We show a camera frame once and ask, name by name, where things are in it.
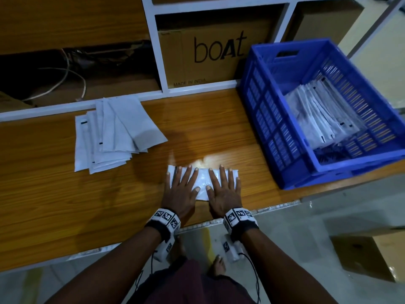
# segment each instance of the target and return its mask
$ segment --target wood grain surface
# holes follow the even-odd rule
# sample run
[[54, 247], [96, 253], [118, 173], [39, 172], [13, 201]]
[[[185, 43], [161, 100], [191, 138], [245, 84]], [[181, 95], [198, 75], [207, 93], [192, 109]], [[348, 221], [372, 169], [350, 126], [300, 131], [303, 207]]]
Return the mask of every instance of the wood grain surface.
[[0, 54], [143, 39], [141, 0], [0, 0]]
[[[282, 191], [236, 90], [143, 102], [167, 143], [126, 165], [74, 173], [74, 116], [0, 123], [0, 271], [124, 241], [162, 196], [168, 164], [239, 169], [244, 207], [259, 209], [405, 171], [399, 162], [358, 178]], [[198, 201], [196, 224], [212, 219]]]

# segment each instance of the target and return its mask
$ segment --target person's right hand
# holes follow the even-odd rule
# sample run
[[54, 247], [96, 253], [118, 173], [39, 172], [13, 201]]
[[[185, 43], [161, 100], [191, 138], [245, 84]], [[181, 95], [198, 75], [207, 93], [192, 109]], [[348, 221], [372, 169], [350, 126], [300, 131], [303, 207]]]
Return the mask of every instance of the person's right hand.
[[209, 208], [212, 216], [223, 218], [225, 214], [233, 208], [242, 208], [242, 199], [240, 198], [240, 179], [236, 178], [236, 189], [233, 181], [232, 169], [228, 169], [228, 179], [226, 178], [225, 168], [220, 166], [221, 185], [216, 178], [212, 168], [208, 170], [214, 189], [206, 186], [209, 199]]

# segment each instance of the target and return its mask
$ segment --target pile of white packages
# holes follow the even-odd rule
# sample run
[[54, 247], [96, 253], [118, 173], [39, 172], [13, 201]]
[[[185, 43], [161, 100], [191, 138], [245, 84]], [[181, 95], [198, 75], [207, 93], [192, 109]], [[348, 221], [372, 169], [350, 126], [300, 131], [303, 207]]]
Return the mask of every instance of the pile of white packages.
[[133, 153], [167, 142], [136, 96], [104, 98], [76, 116], [74, 171], [90, 174], [124, 165]]
[[285, 98], [312, 149], [340, 143], [367, 129], [324, 76], [298, 86]]

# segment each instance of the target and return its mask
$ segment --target stack of white envelopes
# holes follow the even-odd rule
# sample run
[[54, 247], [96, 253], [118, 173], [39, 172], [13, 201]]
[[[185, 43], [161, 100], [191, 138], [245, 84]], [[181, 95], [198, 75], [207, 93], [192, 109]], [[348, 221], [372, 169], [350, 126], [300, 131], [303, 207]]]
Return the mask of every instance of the stack of white envelopes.
[[133, 153], [167, 142], [137, 96], [104, 98], [96, 110], [76, 116], [74, 171], [90, 174], [124, 165]]

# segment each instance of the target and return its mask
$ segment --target hand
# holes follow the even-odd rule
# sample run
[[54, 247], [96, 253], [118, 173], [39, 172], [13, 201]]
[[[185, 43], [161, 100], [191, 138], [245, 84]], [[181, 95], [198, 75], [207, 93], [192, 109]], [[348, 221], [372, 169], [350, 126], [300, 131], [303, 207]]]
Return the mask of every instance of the hand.
[[195, 168], [193, 175], [190, 178], [192, 165], [189, 165], [183, 179], [181, 179], [181, 167], [177, 168], [175, 178], [170, 188], [170, 173], [166, 174], [165, 181], [165, 193], [162, 199], [162, 208], [167, 208], [174, 211], [181, 223], [184, 224], [193, 215], [196, 204], [197, 194], [200, 192], [200, 188], [193, 188], [198, 175], [198, 168]]
[[206, 186], [207, 195], [209, 199], [209, 207], [212, 216], [216, 218], [223, 218], [225, 214], [233, 208], [242, 207], [242, 199], [240, 198], [240, 179], [236, 178], [236, 189], [233, 181], [232, 169], [228, 169], [228, 179], [226, 179], [225, 168], [220, 166], [221, 185], [216, 178], [212, 168], [208, 170], [214, 189]]

